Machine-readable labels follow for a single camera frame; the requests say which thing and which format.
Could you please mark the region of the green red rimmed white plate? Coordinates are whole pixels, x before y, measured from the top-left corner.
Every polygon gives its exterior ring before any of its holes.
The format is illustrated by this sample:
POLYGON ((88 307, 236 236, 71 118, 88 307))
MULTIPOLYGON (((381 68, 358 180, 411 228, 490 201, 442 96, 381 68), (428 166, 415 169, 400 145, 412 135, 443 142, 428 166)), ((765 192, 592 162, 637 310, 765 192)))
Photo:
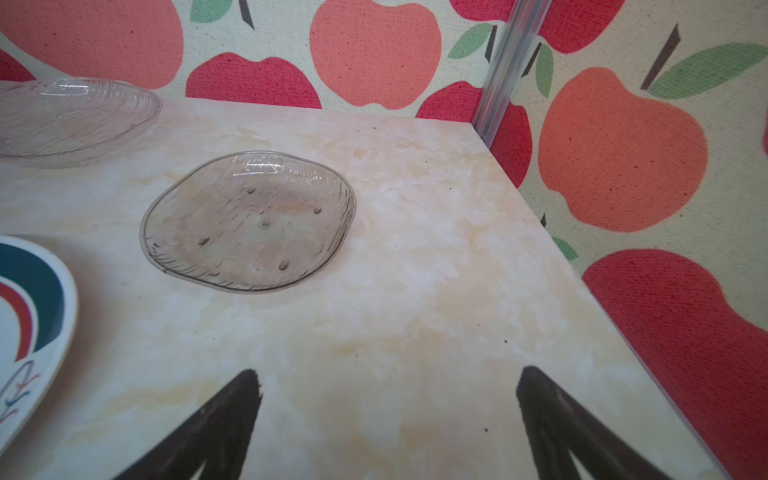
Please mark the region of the green red rimmed white plate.
POLYGON ((1 237, 1 450, 21 432, 56 378, 71 345, 79 300, 55 254, 1 237))

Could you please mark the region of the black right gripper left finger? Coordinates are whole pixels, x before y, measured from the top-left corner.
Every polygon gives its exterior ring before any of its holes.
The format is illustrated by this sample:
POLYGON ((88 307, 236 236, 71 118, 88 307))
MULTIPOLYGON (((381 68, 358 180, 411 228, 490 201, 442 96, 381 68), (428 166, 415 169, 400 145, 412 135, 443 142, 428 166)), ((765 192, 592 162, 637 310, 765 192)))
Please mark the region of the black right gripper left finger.
POLYGON ((238 479, 261 400, 257 372, 253 369, 240 372, 117 477, 238 479))

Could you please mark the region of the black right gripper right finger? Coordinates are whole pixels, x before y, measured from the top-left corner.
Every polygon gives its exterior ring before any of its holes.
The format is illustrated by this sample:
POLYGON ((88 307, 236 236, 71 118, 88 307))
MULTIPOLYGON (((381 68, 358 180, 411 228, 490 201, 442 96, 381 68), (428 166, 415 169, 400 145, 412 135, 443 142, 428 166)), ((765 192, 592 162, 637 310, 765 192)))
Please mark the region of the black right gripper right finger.
POLYGON ((579 464, 594 479, 668 477, 538 367, 523 368, 516 396, 540 479, 579 479, 579 464))

